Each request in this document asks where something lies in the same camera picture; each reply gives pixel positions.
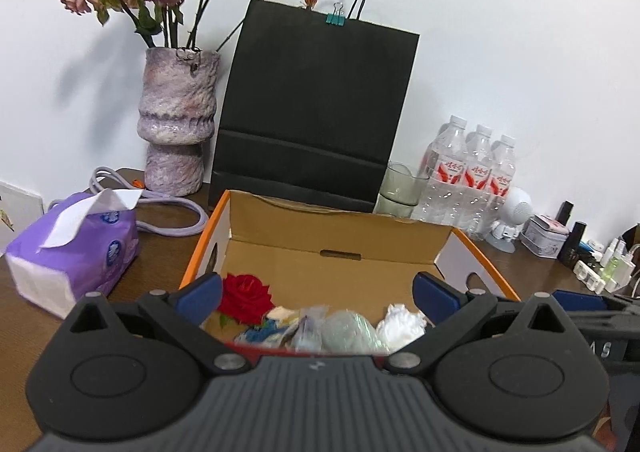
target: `brown table surface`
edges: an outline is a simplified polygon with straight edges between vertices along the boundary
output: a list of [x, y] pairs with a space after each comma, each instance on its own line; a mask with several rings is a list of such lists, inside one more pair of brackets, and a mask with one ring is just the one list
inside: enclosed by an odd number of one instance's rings
[[[138, 171], [121, 171], [131, 180]], [[191, 196], [207, 204], [208, 187]], [[144, 205], [140, 220], [162, 226], [187, 226], [195, 213], [180, 207]], [[165, 238], [140, 232], [140, 254], [109, 295], [112, 301], [135, 300], [154, 288], [175, 290], [193, 253], [198, 236]], [[479, 248], [504, 275], [521, 298], [536, 291], [557, 288], [587, 291], [575, 276], [555, 259], [535, 257], [521, 244], [514, 254], [504, 254], [481, 242]], [[40, 431], [24, 395], [24, 383], [40, 352], [60, 321], [15, 292], [4, 258], [0, 258], [0, 450], [19, 452], [37, 440]]]

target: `clear plastic package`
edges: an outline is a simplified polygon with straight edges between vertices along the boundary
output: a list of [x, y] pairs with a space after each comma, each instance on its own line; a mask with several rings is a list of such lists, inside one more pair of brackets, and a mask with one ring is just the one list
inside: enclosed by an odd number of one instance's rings
[[313, 306], [300, 310], [300, 324], [291, 345], [297, 352], [318, 353], [322, 350], [321, 328], [327, 306]]
[[361, 314], [342, 310], [324, 320], [321, 328], [324, 350], [341, 354], [386, 355], [388, 347]]

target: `purple ceramic vase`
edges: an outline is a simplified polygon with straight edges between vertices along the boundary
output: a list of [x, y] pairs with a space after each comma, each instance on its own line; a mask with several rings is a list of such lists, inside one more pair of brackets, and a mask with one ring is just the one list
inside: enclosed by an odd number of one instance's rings
[[202, 186], [202, 142], [214, 132], [220, 55], [153, 47], [146, 50], [138, 135], [149, 142], [145, 185], [172, 196]]

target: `white wall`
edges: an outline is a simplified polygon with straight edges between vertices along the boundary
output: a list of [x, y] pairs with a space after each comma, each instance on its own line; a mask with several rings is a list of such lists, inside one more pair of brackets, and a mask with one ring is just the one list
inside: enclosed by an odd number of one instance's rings
[[[145, 46], [127, 17], [101, 28], [57, 0], [0, 2], [0, 179], [48, 201], [84, 188], [95, 166], [141, 168]], [[201, 46], [216, 47], [247, 3], [213, 0]], [[362, 18], [420, 33], [394, 159], [418, 162], [455, 113], [518, 139], [516, 184], [537, 210], [571, 200], [601, 239], [640, 220], [640, 0], [367, 0]]]

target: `black paper bag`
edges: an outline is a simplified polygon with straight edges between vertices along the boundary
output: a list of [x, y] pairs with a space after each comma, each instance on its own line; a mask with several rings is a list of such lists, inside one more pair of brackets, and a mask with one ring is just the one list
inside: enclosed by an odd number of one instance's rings
[[252, 0], [231, 66], [209, 204], [225, 189], [371, 212], [418, 35]]

